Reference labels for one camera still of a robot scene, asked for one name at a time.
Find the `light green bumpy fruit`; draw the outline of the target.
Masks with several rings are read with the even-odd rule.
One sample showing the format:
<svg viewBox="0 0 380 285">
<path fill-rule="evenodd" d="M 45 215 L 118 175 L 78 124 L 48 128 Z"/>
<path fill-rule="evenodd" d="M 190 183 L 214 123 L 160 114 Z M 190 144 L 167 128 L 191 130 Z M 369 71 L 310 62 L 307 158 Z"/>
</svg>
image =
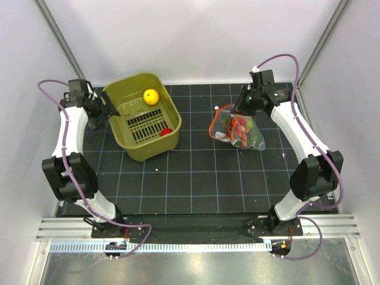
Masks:
<svg viewBox="0 0 380 285">
<path fill-rule="evenodd" d="M 264 143 L 264 137 L 257 127 L 253 127 L 247 133 L 248 145 L 250 147 L 259 148 Z"/>
</svg>

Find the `clear zip top bag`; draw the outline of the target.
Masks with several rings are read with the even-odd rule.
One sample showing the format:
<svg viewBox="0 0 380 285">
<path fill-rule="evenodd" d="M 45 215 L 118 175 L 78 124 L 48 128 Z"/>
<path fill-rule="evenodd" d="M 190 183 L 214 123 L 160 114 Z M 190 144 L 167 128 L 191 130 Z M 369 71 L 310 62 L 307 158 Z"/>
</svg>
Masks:
<svg viewBox="0 0 380 285">
<path fill-rule="evenodd" d="M 233 104 L 214 107 L 216 113 L 208 129 L 209 136 L 236 148 L 264 151 L 264 136 L 253 117 L 233 114 L 233 107 Z"/>
</svg>

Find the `olive green plastic basket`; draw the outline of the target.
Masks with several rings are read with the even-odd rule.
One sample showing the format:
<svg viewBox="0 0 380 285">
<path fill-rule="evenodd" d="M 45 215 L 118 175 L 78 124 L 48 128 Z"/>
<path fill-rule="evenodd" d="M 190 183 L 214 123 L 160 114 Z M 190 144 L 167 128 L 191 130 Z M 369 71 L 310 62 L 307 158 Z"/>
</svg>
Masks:
<svg viewBox="0 0 380 285">
<path fill-rule="evenodd" d="M 159 92 L 160 100 L 147 105 L 143 93 L 147 89 Z M 176 148 L 182 118 L 161 79 L 152 73 L 141 73 L 108 84 L 105 91 L 121 117 L 109 118 L 116 142 L 133 160 L 143 162 Z M 164 128 L 173 132 L 160 136 Z"/>
</svg>

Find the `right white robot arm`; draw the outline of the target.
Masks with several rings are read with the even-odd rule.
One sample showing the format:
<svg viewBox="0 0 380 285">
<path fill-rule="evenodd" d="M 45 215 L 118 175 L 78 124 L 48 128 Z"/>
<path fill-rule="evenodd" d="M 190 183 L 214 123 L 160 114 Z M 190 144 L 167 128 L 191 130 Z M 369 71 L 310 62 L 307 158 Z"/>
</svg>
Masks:
<svg viewBox="0 0 380 285">
<path fill-rule="evenodd" d="M 281 129 L 299 162 L 290 177 L 290 191 L 270 208 L 266 222 L 271 235 L 284 235 L 307 206 L 338 188 L 343 155 L 331 151 L 314 134 L 290 90 L 274 81 L 272 70 L 253 67 L 250 76 L 252 83 L 242 87 L 232 112 L 244 116 L 265 112 Z"/>
</svg>

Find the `yellow lemon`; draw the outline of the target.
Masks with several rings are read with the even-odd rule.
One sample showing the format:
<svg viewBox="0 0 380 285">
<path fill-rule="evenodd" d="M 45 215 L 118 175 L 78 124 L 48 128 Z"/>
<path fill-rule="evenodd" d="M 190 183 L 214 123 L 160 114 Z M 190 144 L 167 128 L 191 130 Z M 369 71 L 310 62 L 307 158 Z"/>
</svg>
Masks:
<svg viewBox="0 0 380 285">
<path fill-rule="evenodd" d="M 159 92 L 155 89 L 147 89 L 143 93 L 143 100 L 149 106 L 156 105 L 160 100 Z"/>
</svg>

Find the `red lychee bunch with leaves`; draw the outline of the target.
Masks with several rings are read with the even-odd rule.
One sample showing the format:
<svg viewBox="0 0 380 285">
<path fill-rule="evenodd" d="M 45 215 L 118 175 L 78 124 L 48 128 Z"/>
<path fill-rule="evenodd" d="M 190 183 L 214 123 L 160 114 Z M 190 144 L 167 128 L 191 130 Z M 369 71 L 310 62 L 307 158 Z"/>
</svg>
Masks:
<svg viewBox="0 0 380 285">
<path fill-rule="evenodd" d="M 226 131 L 226 137 L 235 147 L 250 147 L 248 145 L 247 133 L 254 126 L 254 120 L 248 116 L 236 115 L 235 117 L 222 119 L 222 127 Z"/>
</svg>

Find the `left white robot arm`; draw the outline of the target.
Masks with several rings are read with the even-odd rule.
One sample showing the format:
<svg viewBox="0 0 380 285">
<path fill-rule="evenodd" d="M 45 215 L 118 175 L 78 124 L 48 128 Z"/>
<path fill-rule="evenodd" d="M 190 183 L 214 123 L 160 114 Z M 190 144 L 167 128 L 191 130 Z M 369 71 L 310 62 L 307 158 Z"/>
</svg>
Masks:
<svg viewBox="0 0 380 285">
<path fill-rule="evenodd" d="M 106 92 L 97 94 L 85 79 L 65 83 L 68 91 L 54 99 L 39 82 L 38 89 L 57 105 L 61 120 L 58 140 L 51 158 L 42 161 L 42 170 L 59 201 L 85 209 L 94 220 L 89 222 L 113 238 L 125 233 L 126 224 L 118 207 L 100 192 L 97 175 L 83 155 L 86 128 L 97 129 L 108 119 L 119 116 Z"/>
</svg>

